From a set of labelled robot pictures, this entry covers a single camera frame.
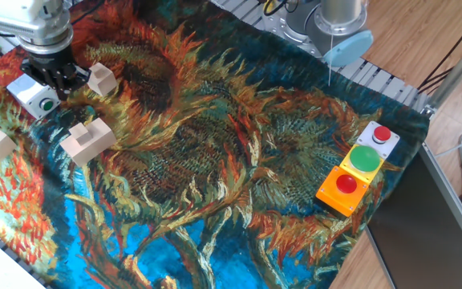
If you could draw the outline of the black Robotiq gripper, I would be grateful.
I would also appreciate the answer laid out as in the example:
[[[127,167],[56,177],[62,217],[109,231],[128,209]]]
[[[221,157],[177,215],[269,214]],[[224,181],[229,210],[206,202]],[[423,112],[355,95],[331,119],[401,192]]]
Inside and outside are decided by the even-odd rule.
[[[85,85],[91,71],[75,66],[75,58],[71,46],[50,54],[28,53],[20,69],[36,82],[52,88],[60,100],[67,98]]]

